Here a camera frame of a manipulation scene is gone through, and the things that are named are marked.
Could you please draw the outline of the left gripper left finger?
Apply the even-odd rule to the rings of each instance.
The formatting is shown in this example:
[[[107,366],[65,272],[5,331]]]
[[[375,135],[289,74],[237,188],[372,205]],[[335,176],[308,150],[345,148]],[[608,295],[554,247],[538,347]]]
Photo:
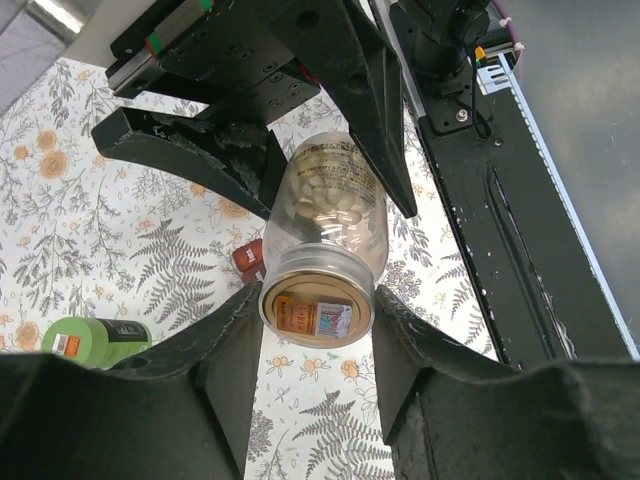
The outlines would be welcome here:
[[[261,287],[112,369],[1,358],[5,479],[240,479],[263,325]]]

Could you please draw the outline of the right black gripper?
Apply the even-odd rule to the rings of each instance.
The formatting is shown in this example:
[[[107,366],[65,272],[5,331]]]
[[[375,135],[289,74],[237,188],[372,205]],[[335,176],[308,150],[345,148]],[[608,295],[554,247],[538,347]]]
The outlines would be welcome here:
[[[110,49],[115,95],[200,102],[202,119],[269,124],[319,94],[314,77],[399,211],[417,215],[401,65],[358,1],[261,1],[259,16],[252,1],[155,1]],[[260,123],[121,107],[91,136],[105,157],[189,180],[264,220],[287,166]]]

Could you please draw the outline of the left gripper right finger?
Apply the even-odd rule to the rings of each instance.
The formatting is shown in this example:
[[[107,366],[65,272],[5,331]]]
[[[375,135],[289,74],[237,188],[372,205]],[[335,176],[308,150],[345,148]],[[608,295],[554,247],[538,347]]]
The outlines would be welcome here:
[[[383,441],[399,479],[635,479],[639,366],[519,371],[416,316],[388,288],[372,329]]]

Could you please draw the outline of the green pill bottle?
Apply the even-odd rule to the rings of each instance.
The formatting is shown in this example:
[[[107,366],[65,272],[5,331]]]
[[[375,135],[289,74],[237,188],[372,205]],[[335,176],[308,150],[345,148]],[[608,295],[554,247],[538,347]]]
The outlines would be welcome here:
[[[152,346],[149,329],[131,320],[65,317],[45,332],[41,350],[90,369],[109,369]]]

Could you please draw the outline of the clear small pill bottle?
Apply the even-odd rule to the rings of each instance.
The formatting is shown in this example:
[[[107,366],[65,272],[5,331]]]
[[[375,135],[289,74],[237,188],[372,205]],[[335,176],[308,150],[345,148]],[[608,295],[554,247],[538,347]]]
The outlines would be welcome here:
[[[387,197],[348,133],[320,133],[295,150],[262,249],[259,309],[276,335],[329,349],[369,332],[389,254]]]

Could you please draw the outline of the red pill organizer box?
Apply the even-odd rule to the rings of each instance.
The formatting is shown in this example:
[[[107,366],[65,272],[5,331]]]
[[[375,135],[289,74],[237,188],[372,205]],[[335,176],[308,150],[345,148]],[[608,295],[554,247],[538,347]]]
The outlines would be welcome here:
[[[266,267],[260,238],[235,249],[232,253],[232,259],[244,284],[264,280]]]

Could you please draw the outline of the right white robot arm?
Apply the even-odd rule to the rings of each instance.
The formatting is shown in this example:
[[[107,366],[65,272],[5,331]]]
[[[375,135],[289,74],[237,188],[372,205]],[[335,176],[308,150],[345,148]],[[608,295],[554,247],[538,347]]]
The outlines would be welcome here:
[[[488,27],[483,1],[158,1],[112,43],[110,88],[204,110],[121,107],[91,135],[105,157],[192,181],[267,218],[286,165],[270,125],[325,92],[413,217],[403,153],[409,74],[458,74]]]

